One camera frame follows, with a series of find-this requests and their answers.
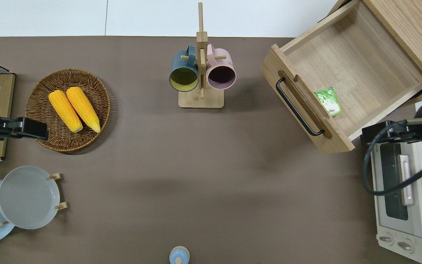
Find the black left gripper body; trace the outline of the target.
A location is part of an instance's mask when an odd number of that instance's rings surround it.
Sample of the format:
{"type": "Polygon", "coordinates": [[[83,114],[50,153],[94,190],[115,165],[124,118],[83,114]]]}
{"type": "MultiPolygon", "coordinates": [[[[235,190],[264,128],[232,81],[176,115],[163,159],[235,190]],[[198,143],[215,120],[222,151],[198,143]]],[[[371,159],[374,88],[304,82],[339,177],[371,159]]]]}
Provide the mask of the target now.
{"type": "Polygon", "coordinates": [[[25,137],[20,133],[25,117],[6,118],[0,117],[0,141],[6,138],[21,139],[25,137]]]}

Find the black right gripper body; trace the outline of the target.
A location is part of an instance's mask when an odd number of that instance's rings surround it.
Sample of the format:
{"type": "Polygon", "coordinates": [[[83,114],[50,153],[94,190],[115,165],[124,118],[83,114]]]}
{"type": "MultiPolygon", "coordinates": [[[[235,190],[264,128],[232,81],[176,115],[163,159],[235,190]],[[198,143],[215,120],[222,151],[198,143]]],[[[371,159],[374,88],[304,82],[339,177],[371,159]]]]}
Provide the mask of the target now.
{"type": "Polygon", "coordinates": [[[385,127],[389,127],[381,137],[382,143],[415,143],[420,142],[420,137],[412,132],[405,120],[401,121],[385,121],[385,127]]]}

